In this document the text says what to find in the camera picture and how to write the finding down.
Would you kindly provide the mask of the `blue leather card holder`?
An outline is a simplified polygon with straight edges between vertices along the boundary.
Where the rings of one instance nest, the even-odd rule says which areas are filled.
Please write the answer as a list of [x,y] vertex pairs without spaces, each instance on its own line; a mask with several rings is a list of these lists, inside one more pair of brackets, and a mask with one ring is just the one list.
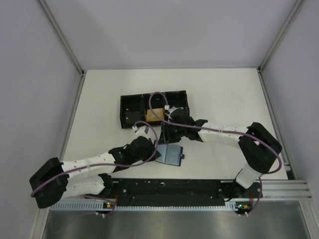
[[181,161],[184,159],[182,146],[162,144],[158,146],[158,152],[161,156],[155,160],[156,162],[170,166],[181,166]]

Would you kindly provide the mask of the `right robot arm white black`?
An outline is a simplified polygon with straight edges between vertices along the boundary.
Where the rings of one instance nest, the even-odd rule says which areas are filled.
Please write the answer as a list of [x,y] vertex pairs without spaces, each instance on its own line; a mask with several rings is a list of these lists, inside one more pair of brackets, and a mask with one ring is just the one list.
[[260,123],[253,122],[247,127],[225,126],[205,119],[194,120],[183,108],[164,107],[168,121],[162,122],[161,139],[165,143],[179,142],[183,137],[198,142],[219,143],[242,151],[246,164],[235,177],[233,192],[244,197],[251,191],[251,185],[264,174],[272,174],[275,160],[282,151],[281,144]]

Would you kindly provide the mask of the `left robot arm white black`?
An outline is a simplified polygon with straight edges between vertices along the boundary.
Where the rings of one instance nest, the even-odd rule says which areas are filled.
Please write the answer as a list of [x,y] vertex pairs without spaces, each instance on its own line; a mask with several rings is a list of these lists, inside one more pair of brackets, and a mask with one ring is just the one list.
[[64,162],[51,158],[31,176],[31,197],[40,209],[71,197],[108,198],[114,187],[112,173],[152,162],[160,156],[156,140],[139,136],[130,144],[91,158]]

